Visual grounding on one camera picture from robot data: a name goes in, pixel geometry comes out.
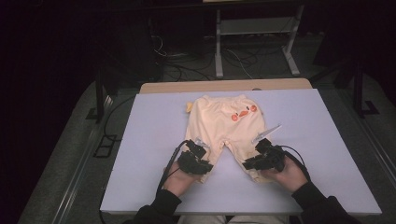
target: dark background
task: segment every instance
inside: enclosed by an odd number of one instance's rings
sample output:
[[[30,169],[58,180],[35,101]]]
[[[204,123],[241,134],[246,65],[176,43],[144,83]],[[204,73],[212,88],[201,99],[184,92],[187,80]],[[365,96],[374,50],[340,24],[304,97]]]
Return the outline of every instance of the dark background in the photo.
[[[18,221],[79,96],[99,70],[105,71],[110,92],[159,78],[161,68],[154,64],[150,50],[147,15],[89,11],[106,6],[106,1],[1,3],[2,223]],[[315,63],[332,65],[344,57],[359,60],[396,104],[394,11],[386,1],[311,4],[305,7],[299,33],[325,32]],[[154,32],[189,45],[192,36],[212,32],[207,24],[213,24],[213,13],[206,13],[159,14],[153,22]],[[251,15],[248,9],[227,13],[230,17]],[[281,15],[285,11],[271,13]],[[193,25],[194,31],[180,32]]]

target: floor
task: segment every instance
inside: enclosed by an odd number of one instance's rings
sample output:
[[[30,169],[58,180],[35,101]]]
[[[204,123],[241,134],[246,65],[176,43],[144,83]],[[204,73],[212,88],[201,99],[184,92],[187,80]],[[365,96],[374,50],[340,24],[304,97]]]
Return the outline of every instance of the floor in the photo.
[[[289,78],[292,77],[281,47],[285,35],[239,35],[223,39],[224,79]],[[325,67],[313,65],[322,35],[298,36],[292,55],[301,77],[310,78]],[[199,52],[183,52],[156,45],[163,65],[161,81],[214,80],[213,37],[205,38]],[[383,214],[359,217],[363,223],[393,223],[396,215],[396,184],[391,172],[396,161],[396,108],[380,86],[364,76],[363,100],[371,101],[379,114],[361,119],[352,109],[352,86],[338,90],[333,81],[336,72],[312,83],[317,88],[357,163]],[[95,158],[104,134],[122,138],[133,96],[137,89],[119,89],[108,98],[106,113],[100,123],[87,119],[95,108],[94,83],[80,96],[49,163],[26,205],[20,223],[121,223],[130,216],[112,216],[99,212],[112,165],[120,142],[115,142],[108,158]]]

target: person's lap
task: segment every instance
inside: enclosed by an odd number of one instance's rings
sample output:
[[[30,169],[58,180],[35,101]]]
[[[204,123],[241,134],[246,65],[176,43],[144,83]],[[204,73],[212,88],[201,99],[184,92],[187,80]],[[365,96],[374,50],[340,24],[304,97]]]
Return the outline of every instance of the person's lap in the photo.
[[[235,216],[227,222],[225,216],[181,216],[177,224],[287,224],[288,216]]]

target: table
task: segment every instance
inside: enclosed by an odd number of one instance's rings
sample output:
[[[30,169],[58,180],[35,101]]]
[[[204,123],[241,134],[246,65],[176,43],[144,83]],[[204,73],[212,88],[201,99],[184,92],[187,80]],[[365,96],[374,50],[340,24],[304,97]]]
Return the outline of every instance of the table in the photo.
[[[151,83],[142,87],[131,110],[101,211],[133,214],[152,202],[163,167],[175,147],[184,140],[187,101],[202,94],[213,97],[245,94],[263,110],[268,128],[282,123],[282,128],[271,135],[273,143],[294,147],[302,154],[313,182],[323,194],[337,196],[352,215],[381,213],[318,91],[312,89],[306,79],[213,83]],[[263,91],[252,91],[252,87]],[[290,194],[278,184],[251,181],[227,148],[206,182],[193,185],[181,199],[184,203],[177,209],[180,215],[294,215],[301,212]]]

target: person's right hand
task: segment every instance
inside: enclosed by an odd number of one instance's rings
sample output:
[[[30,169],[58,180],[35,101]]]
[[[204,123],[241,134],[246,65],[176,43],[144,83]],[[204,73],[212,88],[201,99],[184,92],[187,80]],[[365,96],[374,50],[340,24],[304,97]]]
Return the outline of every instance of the person's right hand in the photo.
[[[273,179],[290,192],[294,192],[308,182],[303,171],[289,157],[285,156],[285,167],[282,172],[276,169],[261,170],[264,177]]]

